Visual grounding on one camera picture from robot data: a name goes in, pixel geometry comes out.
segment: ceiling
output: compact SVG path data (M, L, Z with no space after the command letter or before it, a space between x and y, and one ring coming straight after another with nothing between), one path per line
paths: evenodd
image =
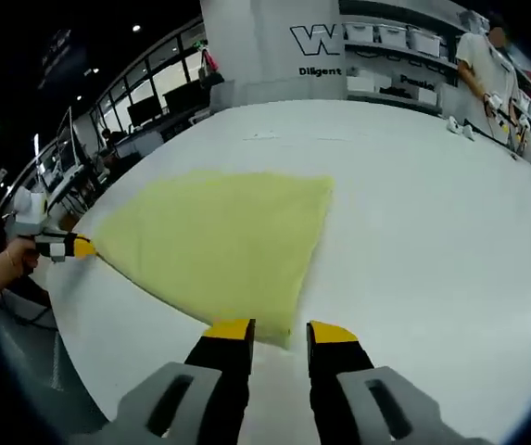
M35 134L42 145L51 140L69 106L75 116L86 112L149 46L201 13L198 1L177 2L176 16L155 5L138 9L38 10L32 19L11 21L12 12L5 11L6 19L0 20L0 167L18 174L32 158ZM25 12L16 13L29 17ZM139 32L133 32L136 24ZM39 88L43 58L61 30L70 31L69 49Z

